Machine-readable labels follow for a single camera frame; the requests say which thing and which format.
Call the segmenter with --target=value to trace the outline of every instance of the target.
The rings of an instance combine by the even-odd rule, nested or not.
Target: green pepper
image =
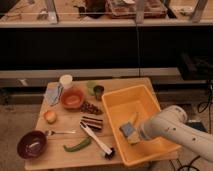
[[[90,145],[91,142],[92,142],[91,137],[87,137],[83,141],[81,141],[79,144],[77,144],[73,147],[67,147],[66,145],[63,145],[63,147],[64,147],[64,150],[67,152],[75,152],[75,151],[81,150],[84,147]]]

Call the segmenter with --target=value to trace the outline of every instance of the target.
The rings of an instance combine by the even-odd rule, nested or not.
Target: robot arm
[[[213,162],[213,136],[186,126],[186,121],[186,112],[173,105],[142,123],[138,131],[143,140],[161,136]]]

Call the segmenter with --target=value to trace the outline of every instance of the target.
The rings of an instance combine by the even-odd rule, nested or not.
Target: blue napkin
[[[54,88],[47,89],[46,93],[44,94],[47,103],[50,106],[56,105],[59,102],[61,92],[62,92],[62,85],[60,83],[57,83],[57,85]]]

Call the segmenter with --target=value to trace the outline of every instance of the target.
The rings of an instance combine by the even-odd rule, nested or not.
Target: yellow tray
[[[141,141],[130,145],[120,132],[119,127],[128,122],[132,114],[139,113],[134,124],[140,123],[160,111],[157,101],[145,85],[129,87],[103,95],[103,104],[115,137],[121,158],[126,166],[151,161],[166,153],[180,148],[171,141],[158,137],[150,141]]]

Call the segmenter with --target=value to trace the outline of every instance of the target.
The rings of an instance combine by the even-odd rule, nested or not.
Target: fork
[[[44,132],[46,136],[54,135],[54,134],[75,134],[76,130],[71,130],[71,131],[52,131],[52,130],[47,130]]]

